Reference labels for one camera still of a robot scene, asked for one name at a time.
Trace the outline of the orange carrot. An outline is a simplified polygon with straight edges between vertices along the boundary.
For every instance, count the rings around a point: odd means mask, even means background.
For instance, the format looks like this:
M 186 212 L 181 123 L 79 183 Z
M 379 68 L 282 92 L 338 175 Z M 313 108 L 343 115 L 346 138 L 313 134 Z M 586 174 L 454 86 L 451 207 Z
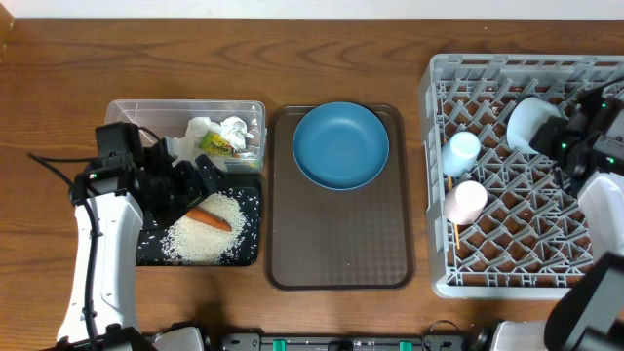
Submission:
M 227 221 L 200 208 L 191 209 L 186 213 L 186 216 L 218 230 L 225 232 L 232 231 L 232 228 Z

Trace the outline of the light blue bowl of rice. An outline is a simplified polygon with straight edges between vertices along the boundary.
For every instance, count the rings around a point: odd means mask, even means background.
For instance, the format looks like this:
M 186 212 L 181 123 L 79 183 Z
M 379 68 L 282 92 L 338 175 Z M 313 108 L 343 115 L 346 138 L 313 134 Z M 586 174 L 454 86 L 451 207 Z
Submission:
M 538 129 L 550 117 L 562 118 L 562 113 L 553 104 L 538 97 L 527 97 L 516 105 L 507 123 L 506 139 L 513 151 L 537 154 L 529 145 Z

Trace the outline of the green foil snack wrapper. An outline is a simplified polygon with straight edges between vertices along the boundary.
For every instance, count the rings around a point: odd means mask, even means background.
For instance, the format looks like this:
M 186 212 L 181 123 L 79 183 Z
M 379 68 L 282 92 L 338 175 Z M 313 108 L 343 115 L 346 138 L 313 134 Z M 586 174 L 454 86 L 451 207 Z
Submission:
M 199 148 L 209 155 L 238 158 L 234 146 L 219 133 L 207 132 L 200 141 Z

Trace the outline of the white paper ball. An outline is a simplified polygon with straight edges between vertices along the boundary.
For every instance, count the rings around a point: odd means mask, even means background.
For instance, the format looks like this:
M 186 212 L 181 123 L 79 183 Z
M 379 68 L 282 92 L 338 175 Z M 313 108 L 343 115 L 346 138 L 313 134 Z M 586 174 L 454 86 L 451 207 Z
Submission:
M 247 149 L 249 135 L 246 122 L 237 116 L 228 117 L 220 123 L 220 136 L 237 152 Z

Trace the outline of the light blue cup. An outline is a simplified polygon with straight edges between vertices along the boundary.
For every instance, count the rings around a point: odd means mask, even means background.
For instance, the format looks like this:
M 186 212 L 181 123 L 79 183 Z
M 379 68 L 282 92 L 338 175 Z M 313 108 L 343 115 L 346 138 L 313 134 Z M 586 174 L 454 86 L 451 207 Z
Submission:
M 454 134 L 442 147 L 442 171 L 446 176 L 461 177 L 470 172 L 481 151 L 479 138 L 471 132 Z

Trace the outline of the pink cup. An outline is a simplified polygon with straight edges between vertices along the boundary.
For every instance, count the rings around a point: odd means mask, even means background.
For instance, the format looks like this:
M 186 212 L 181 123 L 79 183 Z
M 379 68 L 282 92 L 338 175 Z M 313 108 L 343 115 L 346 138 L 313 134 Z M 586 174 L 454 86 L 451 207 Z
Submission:
M 487 201 L 486 189 L 477 181 L 466 180 L 446 195 L 444 215 L 454 224 L 468 225 L 479 218 Z

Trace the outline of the dark blue plate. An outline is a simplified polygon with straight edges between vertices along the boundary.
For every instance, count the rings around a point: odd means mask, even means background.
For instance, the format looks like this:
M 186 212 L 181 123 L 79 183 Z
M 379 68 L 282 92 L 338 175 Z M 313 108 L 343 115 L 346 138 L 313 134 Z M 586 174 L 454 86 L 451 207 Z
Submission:
M 301 172 L 317 185 L 346 191 L 372 182 L 390 153 L 388 132 L 370 109 L 336 101 L 305 113 L 292 137 Z

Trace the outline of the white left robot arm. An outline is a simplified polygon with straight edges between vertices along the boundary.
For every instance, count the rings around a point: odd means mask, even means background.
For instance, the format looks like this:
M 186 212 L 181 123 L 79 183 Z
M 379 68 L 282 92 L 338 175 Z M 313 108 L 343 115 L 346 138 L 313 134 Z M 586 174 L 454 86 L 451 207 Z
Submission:
M 205 155 L 96 158 L 75 178 L 78 252 L 70 303 L 58 330 L 66 349 L 103 350 L 115 336 L 139 343 L 136 256 L 141 232 L 167 228 L 216 193 L 224 174 Z

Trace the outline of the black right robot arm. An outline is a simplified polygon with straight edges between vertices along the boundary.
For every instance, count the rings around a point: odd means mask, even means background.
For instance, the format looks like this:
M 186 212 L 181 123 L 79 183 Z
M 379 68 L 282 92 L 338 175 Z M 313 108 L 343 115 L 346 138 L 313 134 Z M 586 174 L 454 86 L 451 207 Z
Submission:
M 501 322 L 489 350 L 620 350 L 623 347 L 623 103 L 588 98 L 569 119 L 528 97 L 507 125 L 511 147 L 554 161 L 584 214 L 593 266 L 544 321 Z

